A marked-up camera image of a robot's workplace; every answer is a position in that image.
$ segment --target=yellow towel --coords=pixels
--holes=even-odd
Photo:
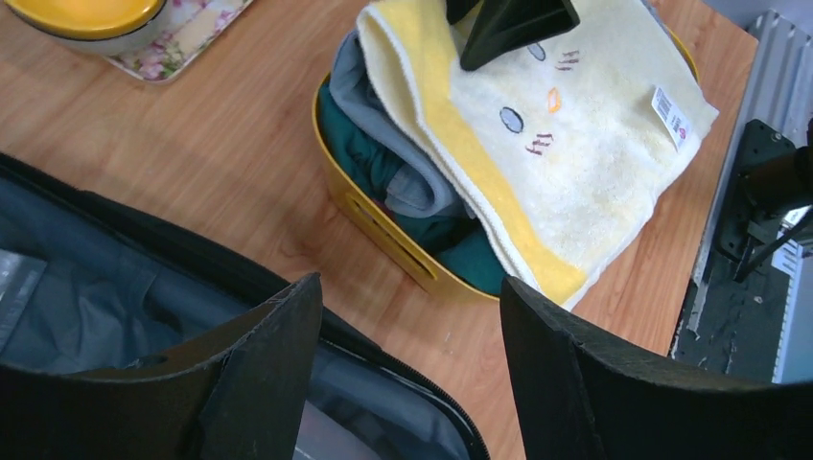
[[[710,106],[639,0],[573,0],[573,31],[459,68],[473,11],[382,0],[357,21],[395,123],[475,211],[506,271],[570,310],[649,220]]]

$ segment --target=folded clothing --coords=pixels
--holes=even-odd
[[[338,107],[328,84],[319,88],[321,135],[338,165],[374,200],[384,200],[404,160],[371,138]],[[438,263],[472,287],[497,295],[505,270],[485,230],[468,217],[410,218],[390,214],[395,223]]]
[[[404,160],[386,186],[384,204],[410,218],[466,216],[452,183],[386,114],[367,78],[358,38],[352,31],[342,40],[329,87],[336,105],[359,129]]]
[[[506,271],[568,310],[717,116],[639,0],[572,3],[575,29],[476,72],[459,52],[477,9],[450,27],[441,0],[382,0],[357,20],[389,116],[474,209]]]

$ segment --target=wooden tabletop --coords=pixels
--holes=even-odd
[[[186,226],[293,280],[447,389],[495,459],[523,458],[496,304],[433,301],[330,202],[311,97],[365,0],[255,2],[176,82],[142,84],[0,9],[0,150]],[[753,38],[700,0],[655,2],[720,110],[640,237],[575,309],[665,353],[674,334]]]

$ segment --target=yellow basket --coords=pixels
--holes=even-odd
[[[675,46],[688,64],[695,80],[698,79],[697,66],[681,40],[669,31]],[[328,74],[322,83],[330,79]],[[316,89],[311,113],[314,132],[322,147],[322,168],[328,180],[331,197],[339,209],[352,220],[367,237],[386,255],[398,264],[421,288],[430,295],[454,302],[474,302],[498,300],[497,297],[477,290],[451,273],[438,263],[421,246],[387,216],[361,189],[347,176],[333,155],[325,146],[319,126],[319,91]]]

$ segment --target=gray suitcase lining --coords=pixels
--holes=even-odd
[[[47,262],[0,350],[0,364],[52,374],[123,368],[246,310],[236,299],[2,178],[0,249]],[[469,458],[441,410],[394,374],[331,347],[317,351],[308,401],[382,460]],[[309,436],[323,434],[300,429],[299,441],[304,445]]]

